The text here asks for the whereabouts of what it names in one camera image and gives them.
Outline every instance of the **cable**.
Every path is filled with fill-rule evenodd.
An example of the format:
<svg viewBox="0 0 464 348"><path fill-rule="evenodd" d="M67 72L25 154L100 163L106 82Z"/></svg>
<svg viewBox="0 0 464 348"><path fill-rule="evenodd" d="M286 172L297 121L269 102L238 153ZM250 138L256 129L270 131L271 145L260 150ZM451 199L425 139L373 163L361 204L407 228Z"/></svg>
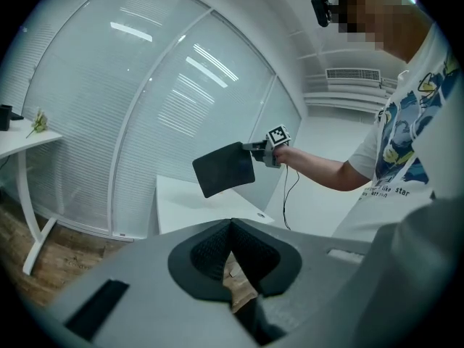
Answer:
<svg viewBox="0 0 464 348"><path fill-rule="evenodd" d="M283 209L282 209L282 214L283 214L283 224L291 231L291 228L289 227L289 224L287 223L287 217L285 214L285 204L287 203L287 199L289 198L290 191L297 185L299 182L299 173L297 172L298 179L294 183L294 185L289 189L289 191L285 194L286 187L287 187L287 179L289 177L289 166L287 165L287 172L285 175L285 184L283 185Z"/></svg>
<svg viewBox="0 0 464 348"><path fill-rule="evenodd" d="M9 160L9 156L7 157L7 160L3 163L3 165L0 166L0 170L3 169L3 166L5 166L7 164L8 160Z"/></svg>

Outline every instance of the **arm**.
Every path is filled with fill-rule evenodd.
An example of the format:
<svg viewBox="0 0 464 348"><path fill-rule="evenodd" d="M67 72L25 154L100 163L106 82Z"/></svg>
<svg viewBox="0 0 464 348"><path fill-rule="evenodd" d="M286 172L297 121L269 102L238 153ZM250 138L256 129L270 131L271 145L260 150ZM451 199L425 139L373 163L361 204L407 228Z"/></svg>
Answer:
<svg viewBox="0 0 464 348"><path fill-rule="evenodd" d="M275 150L277 161L294 168L312 181L337 191L352 191L370 181L358 173L348 161L324 159L289 146Z"/></svg>

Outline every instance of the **man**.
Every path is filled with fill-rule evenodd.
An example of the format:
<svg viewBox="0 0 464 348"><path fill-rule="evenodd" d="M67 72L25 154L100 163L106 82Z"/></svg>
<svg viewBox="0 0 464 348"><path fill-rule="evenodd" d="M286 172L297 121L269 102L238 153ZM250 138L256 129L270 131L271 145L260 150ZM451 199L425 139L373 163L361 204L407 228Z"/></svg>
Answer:
<svg viewBox="0 0 464 348"><path fill-rule="evenodd" d="M288 146L276 149L275 155L330 189L351 191L372 181L334 234L372 241L383 224L398 222L431 201L432 188L413 142L446 102L461 71L436 23L413 3L339 0L335 12L341 30L365 33L376 47L405 61L407 70L348 161Z"/></svg>

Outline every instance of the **white t-shirt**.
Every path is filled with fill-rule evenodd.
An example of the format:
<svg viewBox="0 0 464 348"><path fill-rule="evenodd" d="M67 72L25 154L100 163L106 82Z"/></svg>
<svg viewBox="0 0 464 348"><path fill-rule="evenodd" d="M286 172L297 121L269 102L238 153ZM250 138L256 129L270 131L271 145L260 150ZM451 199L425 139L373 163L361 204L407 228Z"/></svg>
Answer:
<svg viewBox="0 0 464 348"><path fill-rule="evenodd" d="M342 220L334 237L372 241L377 230L397 223L431 201L432 188L413 141L447 100L461 71L434 24L426 40L398 76L398 86L364 142L349 158L372 180Z"/></svg>

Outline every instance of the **air vent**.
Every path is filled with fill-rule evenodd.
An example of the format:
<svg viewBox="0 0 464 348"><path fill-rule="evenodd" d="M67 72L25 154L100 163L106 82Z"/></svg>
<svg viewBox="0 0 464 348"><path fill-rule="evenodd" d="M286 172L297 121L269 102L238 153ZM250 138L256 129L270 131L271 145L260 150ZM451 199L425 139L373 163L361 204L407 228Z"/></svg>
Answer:
<svg viewBox="0 0 464 348"><path fill-rule="evenodd" d="M366 80L381 82L380 70L369 70L368 68L328 68L326 70L327 80Z"/></svg>

